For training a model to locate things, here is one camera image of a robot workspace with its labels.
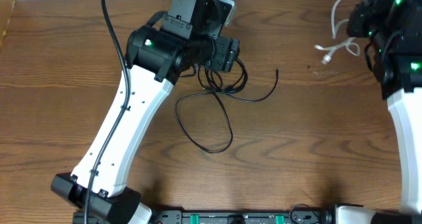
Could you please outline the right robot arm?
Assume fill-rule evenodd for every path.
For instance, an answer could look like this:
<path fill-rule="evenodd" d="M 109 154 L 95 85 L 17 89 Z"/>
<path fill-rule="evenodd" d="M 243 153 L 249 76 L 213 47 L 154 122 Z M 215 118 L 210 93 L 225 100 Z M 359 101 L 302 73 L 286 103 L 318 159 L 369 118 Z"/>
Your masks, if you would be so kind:
<path fill-rule="evenodd" d="M 392 116 L 402 172 L 400 209 L 421 213 L 421 0 L 363 0 L 347 33 L 367 38 L 367 67 Z"/>

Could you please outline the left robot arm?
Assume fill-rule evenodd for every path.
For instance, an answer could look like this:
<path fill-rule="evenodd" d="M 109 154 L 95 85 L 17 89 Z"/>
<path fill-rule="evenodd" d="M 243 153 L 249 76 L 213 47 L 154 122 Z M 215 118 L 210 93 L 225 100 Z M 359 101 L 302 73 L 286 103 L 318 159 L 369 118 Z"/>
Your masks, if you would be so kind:
<path fill-rule="evenodd" d="M 76 207 L 74 223 L 149 223 L 153 211 L 127 186 L 133 159 L 160 105 L 189 69 L 210 76 L 238 62 L 239 41 L 221 36 L 225 13 L 200 11 L 189 20 L 165 11 L 135 30 L 119 56 L 121 81 L 88 151 L 51 190 Z"/>

